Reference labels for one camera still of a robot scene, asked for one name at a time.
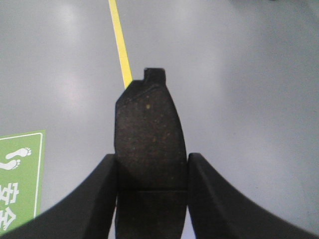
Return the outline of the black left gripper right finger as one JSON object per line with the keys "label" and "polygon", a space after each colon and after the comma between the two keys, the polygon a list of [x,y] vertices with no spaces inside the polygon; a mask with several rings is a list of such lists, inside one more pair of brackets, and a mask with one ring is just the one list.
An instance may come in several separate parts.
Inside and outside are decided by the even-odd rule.
{"label": "black left gripper right finger", "polygon": [[188,208],[197,239],[316,239],[257,205],[200,153],[188,159]]}

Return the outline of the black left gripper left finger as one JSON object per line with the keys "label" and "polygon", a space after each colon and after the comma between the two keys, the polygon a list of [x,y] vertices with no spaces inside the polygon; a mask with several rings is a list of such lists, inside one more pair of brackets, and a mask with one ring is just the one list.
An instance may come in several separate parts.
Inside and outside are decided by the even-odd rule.
{"label": "black left gripper left finger", "polygon": [[3,239],[106,239],[117,196],[117,165],[106,155],[67,197]]}

